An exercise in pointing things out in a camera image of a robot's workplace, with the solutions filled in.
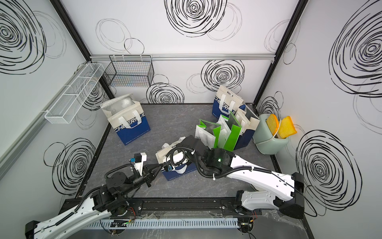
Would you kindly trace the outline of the green white bag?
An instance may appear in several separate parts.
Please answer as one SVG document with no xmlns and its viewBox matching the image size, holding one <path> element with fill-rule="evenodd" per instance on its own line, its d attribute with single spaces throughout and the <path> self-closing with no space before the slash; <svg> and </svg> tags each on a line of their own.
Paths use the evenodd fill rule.
<svg viewBox="0 0 382 239">
<path fill-rule="evenodd" d="M 233 113 L 229 113 L 229 117 L 221 114 L 217 123 L 221 126 L 218 148 L 234 151 L 242 129 L 240 123 Z"/>
<path fill-rule="evenodd" d="M 218 148 L 220 132 L 221 124 L 200 119 L 196 125 L 195 138 L 210 149 Z"/>
</svg>

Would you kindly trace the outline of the blue beige bag first row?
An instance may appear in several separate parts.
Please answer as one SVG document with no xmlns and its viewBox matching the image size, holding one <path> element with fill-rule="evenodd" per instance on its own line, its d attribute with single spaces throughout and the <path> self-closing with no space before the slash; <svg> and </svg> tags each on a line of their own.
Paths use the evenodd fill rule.
<svg viewBox="0 0 382 239">
<path fill-rule="evenodd" d="M 150 131 L 146 114 L 132 93 L 108 100 L 100 108 L 124 145 Z"/>
</svg>

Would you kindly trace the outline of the blue beige bag back row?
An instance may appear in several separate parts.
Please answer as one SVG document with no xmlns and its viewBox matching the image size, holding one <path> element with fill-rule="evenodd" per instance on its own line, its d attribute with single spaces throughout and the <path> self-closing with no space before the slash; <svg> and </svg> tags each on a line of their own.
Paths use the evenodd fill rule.
<svg viewBox="0 0 382 239">
<path fill-rule="evenodd" d="M 220 86 L 213 101 L 212 114 L 219 118 L 220 115 L 229 117 L 230 113 L 236 114 L 238 109 L 245 110 L 244 100 L 225 86 Z"/>
</svg>

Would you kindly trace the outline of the blue beige takeout bag front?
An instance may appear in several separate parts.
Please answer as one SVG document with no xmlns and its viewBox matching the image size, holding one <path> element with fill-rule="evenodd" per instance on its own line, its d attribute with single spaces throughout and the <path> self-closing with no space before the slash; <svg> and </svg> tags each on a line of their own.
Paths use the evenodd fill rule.
<svg viewBox="0 0 382 239">
<path fill-rule="evenodd" d="M 237 150 L 249 144 L 260 123 L 260 119 L 247 105 L 240 106 L 235 117 L 241 126 L 240 135 L 234 148 Z"/>
</svg>

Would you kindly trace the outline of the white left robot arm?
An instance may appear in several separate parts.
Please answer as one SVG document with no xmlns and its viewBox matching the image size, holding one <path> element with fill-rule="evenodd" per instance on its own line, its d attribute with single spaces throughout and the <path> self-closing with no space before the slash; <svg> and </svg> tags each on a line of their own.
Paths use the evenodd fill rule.
<svg viewBox="0 0 382 239">
<path fill-rule="evenodd" d="M 161 171 L 163 164 L 128 163 L 110 170 L 104 175 L 105 184 L 90 190 L 73 208 L 43 222 L 31 221 L 25 225 L 27 239 L 66 239 L 86 226 L 128 210 L 128 193 L 151 182 Z"/>
</svg>

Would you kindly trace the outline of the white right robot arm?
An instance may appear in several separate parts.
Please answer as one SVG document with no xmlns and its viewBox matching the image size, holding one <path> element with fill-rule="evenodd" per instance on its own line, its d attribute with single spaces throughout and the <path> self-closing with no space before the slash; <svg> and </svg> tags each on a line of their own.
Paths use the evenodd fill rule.
<svg viewBox="0 0 382 239">
<path fill-rule="evenodd" d="M 231 178 L 257 188 L 253 192 L 238 191 L 237 208 L 248 211 L 277 209 L 291 218 L 304 217 L 304 177 L 298 172 L 292 175 L 274 172 L 252 164 L 231 151 L 210 149 L 192 135 L 170 147 L 164 157 L 165 169 L 175 169 L 184 162 L 193 163 L 204 178 Z"/>
</svg>

